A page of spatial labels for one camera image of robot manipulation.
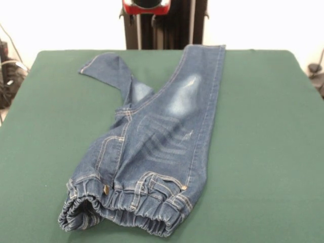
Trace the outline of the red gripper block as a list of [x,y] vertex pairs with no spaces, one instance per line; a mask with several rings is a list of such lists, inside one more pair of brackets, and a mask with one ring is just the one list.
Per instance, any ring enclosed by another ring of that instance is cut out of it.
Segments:
[[123,9],[129,15],[154,14],[166,15],[171,7],[171,0],[133,1],[122,0]]

